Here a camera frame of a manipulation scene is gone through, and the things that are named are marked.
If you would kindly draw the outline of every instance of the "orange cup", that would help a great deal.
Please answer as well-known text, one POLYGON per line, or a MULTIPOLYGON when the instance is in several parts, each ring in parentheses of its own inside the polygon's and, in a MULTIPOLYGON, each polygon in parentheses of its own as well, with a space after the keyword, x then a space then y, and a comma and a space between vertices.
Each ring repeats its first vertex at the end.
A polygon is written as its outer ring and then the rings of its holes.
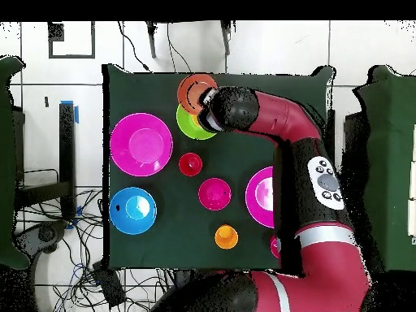
POLYGON ((221 249, 232 249, 238 241, 237 231, 229 225, 219 227, 215 233, 215 243, 221 249))

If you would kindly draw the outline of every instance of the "blue bowl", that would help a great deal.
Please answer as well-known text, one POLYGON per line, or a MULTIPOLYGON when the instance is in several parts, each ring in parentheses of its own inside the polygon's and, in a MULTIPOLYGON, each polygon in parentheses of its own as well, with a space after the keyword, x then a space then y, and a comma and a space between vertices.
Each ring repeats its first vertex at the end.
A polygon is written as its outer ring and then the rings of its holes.
POLYGON ((141 234, 154 224, 156 203, 140 188, 126 188, 117 192, 110 202, 110 219, 114 226, 128 235, 141 234))

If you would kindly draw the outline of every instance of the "orange plate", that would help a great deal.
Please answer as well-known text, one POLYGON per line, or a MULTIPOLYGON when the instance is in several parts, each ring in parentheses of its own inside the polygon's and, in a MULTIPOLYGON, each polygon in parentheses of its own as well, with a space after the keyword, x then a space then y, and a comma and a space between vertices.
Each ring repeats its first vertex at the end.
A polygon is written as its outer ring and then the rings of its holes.
POLYGON ((178 102, 191 115, 198 115, 202 107, 198 104, 199 97, 208 88, 218 88, 217 83, 208 74, 192 74, 180 82, 178 102))

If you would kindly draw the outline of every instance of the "magenta plate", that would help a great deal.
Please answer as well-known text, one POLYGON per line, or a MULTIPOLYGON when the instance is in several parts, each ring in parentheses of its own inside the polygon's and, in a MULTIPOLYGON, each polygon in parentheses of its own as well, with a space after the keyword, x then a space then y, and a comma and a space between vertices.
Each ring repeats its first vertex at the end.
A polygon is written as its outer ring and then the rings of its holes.
POLYGON ((121 119, 110 139, 111 157, 119 169, 131 176, 146 177, 162 170, 169 161, 173 140, 158 117, 139 113, 121 119))
POLYGON ((249 213, 263 226, 273 228, 273 167, 266 167, 256 173, 247 184, 245 204, 249 213))

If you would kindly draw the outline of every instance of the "pink bowl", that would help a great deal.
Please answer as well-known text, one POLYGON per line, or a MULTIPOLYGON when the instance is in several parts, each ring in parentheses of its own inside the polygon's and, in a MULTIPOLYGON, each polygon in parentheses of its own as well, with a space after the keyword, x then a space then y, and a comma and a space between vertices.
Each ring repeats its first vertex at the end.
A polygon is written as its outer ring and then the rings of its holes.
POLYGON ((267 228, 274 227, 272 177, 273 167, 266 167, 252 177, 245 190, 245 204, 249 213, 267 228))
POLYGON ((198 191, 200 203, 208 210, 222 210, 231 200, 230 186, 220 178, 209 178, 198 191))
POLYGON ((171 157, 173 141, 158 117, 139 113, 121 119, 110 139, 111 157, 131 176, 150 176, 162 170, 171 157))

